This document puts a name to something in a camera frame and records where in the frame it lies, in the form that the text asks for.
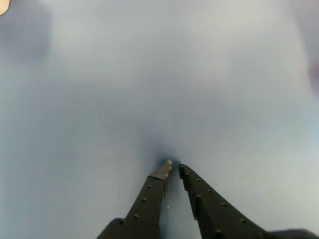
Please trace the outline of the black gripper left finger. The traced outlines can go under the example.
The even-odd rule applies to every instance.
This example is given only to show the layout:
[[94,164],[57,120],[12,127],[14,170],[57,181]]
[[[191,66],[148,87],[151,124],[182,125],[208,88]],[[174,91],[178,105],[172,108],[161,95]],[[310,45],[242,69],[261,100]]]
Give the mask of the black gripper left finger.
[[168,191],[172,161],[150,174],[124,219],[112,220],[98,236],[99,239],[160,239],[162,201]]

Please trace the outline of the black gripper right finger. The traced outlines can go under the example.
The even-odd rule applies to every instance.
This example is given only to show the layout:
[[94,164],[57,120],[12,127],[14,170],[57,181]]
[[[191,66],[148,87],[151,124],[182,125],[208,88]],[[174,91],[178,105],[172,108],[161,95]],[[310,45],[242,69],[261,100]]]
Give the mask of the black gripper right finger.
[[178,167],[203,239],[317,239],[304,229],[268,232],[233,207],[190,167]]

